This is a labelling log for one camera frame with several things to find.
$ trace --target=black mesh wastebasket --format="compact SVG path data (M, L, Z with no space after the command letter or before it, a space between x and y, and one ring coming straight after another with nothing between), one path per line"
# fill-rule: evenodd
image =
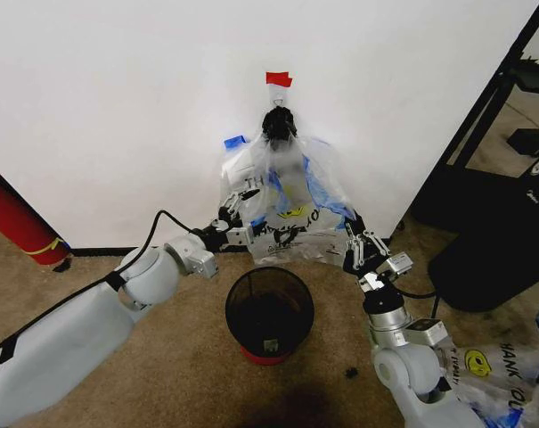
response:
M260 267L233 285L225 302L225 319L249 359L278 364L310 332L314 304L298 276L280 267Z

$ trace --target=black metal frame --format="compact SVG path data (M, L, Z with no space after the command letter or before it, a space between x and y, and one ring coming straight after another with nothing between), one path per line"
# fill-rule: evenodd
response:
M516 78L513 75L512 70L516 68L525 47L538 28L539 5L536 7L527 24L510 47L509 52L507 52L499 65L499 68L491 77L491 80L486 85L483 93L477 99L467 117L460 125L450 144L445 148L434 171L447 164L455 150L457 150L457 147L459 147L461 141L463 141L469 130L474 126L467 142L453 164L457 169L464 169L467 166L471 156L477 150L481 140L493 124L499 111L509 97L512 88L516 83Z

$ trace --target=transparent plastic bag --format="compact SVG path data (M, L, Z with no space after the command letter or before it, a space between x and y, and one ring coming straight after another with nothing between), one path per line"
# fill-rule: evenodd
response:
M239 208L244 224L259 226L249 247L256 263L314 259L342 264L345 218L354 210L335 179L337 155L324 141L297 135L292 113L275 107L250 143L226 143L222 198L255 186Z
M489 428L539 428L539 347L511 343L438 349L457 397Z

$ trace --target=red tape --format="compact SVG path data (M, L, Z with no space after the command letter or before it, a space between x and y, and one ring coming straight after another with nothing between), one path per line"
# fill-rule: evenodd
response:
M285 71L283 73L270 73L269 71L265 74L266 84L274 84L279 86L290 87L293 79L289 77L289 72Z

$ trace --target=blue tape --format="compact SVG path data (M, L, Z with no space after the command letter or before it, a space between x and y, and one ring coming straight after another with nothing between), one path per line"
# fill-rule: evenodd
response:
M234 138L230 138L229 140L224 141L225 149L226 150L235 150L240 145L245 144L245 138L243 136L235 136Z

